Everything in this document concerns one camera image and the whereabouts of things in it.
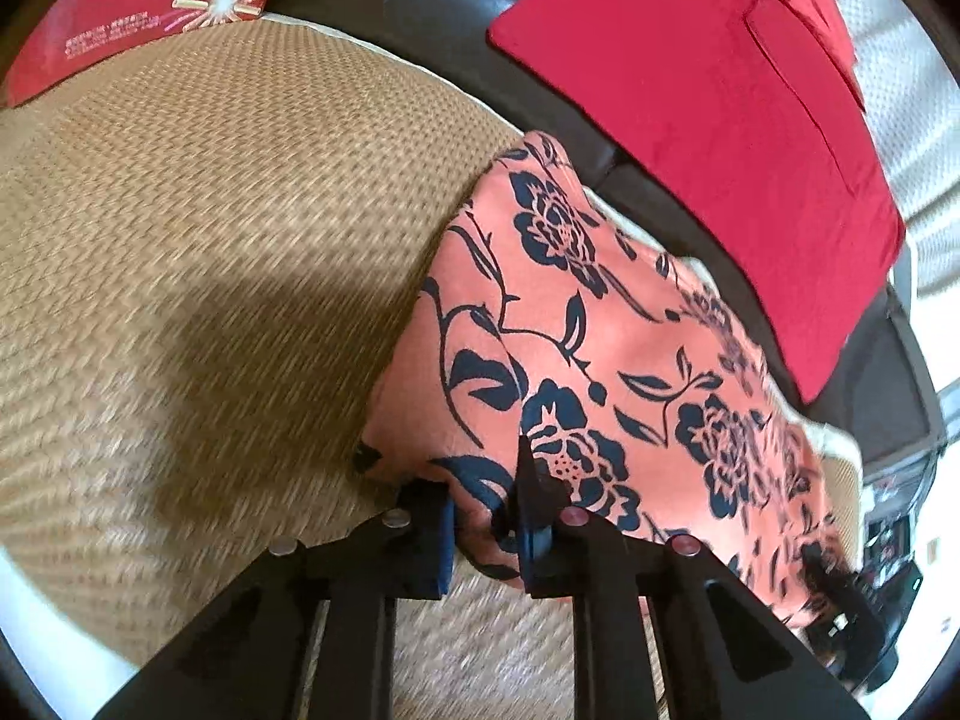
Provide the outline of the red blanket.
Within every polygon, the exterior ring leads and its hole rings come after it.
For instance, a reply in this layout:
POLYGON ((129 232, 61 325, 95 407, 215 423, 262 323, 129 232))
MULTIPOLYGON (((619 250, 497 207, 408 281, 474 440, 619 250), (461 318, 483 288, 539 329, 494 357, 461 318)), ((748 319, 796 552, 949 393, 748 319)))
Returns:
POLYGON ((519 0, 488 34, 713 234, 822 394, 905 239, 835 0, 519 0))

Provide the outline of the beige dotted curtain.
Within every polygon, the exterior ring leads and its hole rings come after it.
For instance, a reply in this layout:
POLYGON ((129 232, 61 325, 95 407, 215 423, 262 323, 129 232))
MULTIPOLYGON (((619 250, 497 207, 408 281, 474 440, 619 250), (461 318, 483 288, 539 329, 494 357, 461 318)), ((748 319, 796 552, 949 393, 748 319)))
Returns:
POLYGON ((836 0, 867 127, 907 223, 916 294, 958 286, 958 83, 903 0, 836 0))

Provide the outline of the woven rattan seat mat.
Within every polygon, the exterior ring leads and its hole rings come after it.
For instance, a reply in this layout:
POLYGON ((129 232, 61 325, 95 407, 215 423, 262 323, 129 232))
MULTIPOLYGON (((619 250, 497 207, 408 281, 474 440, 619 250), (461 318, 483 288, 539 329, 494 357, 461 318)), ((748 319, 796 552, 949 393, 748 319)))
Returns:
MULTIPOLYGON (((356 466, 439 239, 524 135, 325 29, 169 37, 2 117, 2 548, 143 665, 283 535, 400 483, 356 466)), ((566 718, 561 601, 462 551, 400 608, 404 718, 566 718)))

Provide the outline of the orange floral garment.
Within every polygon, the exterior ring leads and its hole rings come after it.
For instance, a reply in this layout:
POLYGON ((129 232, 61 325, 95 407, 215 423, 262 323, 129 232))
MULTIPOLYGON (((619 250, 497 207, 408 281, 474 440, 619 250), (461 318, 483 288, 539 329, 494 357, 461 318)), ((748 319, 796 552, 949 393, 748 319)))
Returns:
POLYGON ((460 549, 516 582, 508 499, 529 449, 574 505, 633 538, 696 536, 797 629, 827 608, 805 546, 844 556, 823 471, 844 445, 789 406, 696 268, 628 236, 530 132, 439 239, 355 461, 446 481, 460 549))

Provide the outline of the dark brown leather sofa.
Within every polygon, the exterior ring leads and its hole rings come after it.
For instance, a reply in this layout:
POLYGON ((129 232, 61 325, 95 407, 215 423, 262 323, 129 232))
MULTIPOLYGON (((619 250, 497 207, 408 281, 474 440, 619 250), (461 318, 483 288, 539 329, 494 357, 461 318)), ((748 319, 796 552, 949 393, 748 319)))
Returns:
MULTIPOLYGON (((268 11, 340 29, 438 73, 506 121, 562 140, 581 177, 677 255, 703 260, 789 400, 796 384, 754 288, 703 224, 586 116, 490 46, 487 29, 516 0, 268 0, 268 11)), ((911 257, 866 309, 823 394, 805 414, 853 434, 869 478, 939 455, 947 429, 910 322, 911 257)))

